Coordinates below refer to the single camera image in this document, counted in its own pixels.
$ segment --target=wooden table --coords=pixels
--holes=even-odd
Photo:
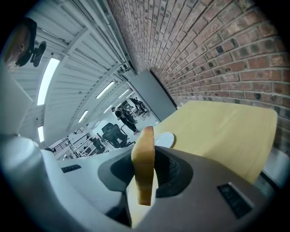
[[[189,101],[154,127],[172,132],[174,149],[211,158],[254,183],[270,153],[274,110],[240,104]]]

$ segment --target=black clothing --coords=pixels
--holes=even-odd
[[[126,118],[126,116],[124,115],[124,117],[122,117],[122,112],[121,110],[116,110],[115,111],[115,115],[117,118],[120,118],[120,120],[133,132],[135,132],[137,130],[136,126],[134,125],[134,123],[131,123],[130,121],[132,120],[128,120],[129,118]]]

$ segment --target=office chair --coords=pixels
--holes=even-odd
[[[113,124],[111,124],[110,122],[108,124],[106,124],[101,130],[103,131],[103,133],[106,133],[108,131],[110,131],[113,127]]]
[[[127,147],[127,146],[132,144],[131,142],[127,143],[128,136],[124,135],[121,132],[121,130],[117,124],[115,124],[115,125],[112,125],[111,123],[108,123],[108,124],[102,128],[102,131],[104,132],[108,128],[111,128],[111,129],[109,131],[104,132],[102,137],[104,139],[108,140],[109,143],[113,145],[113,147],[123,148],[123,147]]]

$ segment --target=ceiling light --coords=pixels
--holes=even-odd
[[[134,93],[134,92],[130,93],[128,97],[130,97],[133,93]],[[126,97],[126,98],[128,98],[128,97]]]
[[[105,110],[104,113],[106,113],[106,112],[111,108],[111,106],[112,106],[112,105],[110,105],[110,106]]]
[[[78,122],[81,122],[83,120],[83,118],[86,116],[88,110],[84,111],[84,113],[82,114],[80,120]]]
[[[53,73],[58,66],[59,60],[56,60],[54,58],[51,58],[46,69],[44,72],[44,75],[42,77],[42,81],[40,84],[40,89],[38,93],[38,98],[37,98],[37,105],[43,105],[45,102],[45,97],[47,94],[47,90],[51,81],[51,78],[53,77]]]
[[[119,98],[120,97],[122,97],[125,93],[127,93],[129,91],[129,89],[127,89],[125,92],[123,92],[122,94],[121,94],[121,96],[119,96]]]
[[[100,94],[96,97],[96,99],[99,99],[104,94],[104,92],[106,92],[113,84],[115,84],[115,82],[110,82],[110,84],[108,84],[107,87],[104,88],[102,92],[100,92]]]
[[[44,127],[40,126],[39,128],[37,128],[37,130],[38,130],[39,141],[43,142],[44,141]]]

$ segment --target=white ceiling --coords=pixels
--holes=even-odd
[[[90,13],[80,1],[86,7],[86,4],[90,5]],[[126,54],[125,51],[116,49],[120,47],[116,37],[97,10],[95,2],[101,0],[80,1],[43,0],[27,14],[38,24],[36,41],[46,41],[47,49],[39,67],[34,68],[27,63],[12,75],[34,101],[20,134],[39,142],[37,127],[44,126],[42,147],[51,145],[86,123],[97,121],[106,108],[119,104],[128,96],[118,98],[129,88],[118,75],[129,67],[126,62],[128,57],[122,55]],[[102,2],[101,6],[110,24],[113,24]],[[94,21],[94,14],[98,15],[102,24]],[[115,44],[106,42],[104,38],[114,40]],[[50,58],[56,58],[60,63],[50,83],[45,104],[37,106],[40,83]],[[115,84],[96,99],[111,81]],[[85,110],[89,110],[86,117],[78,123]]]

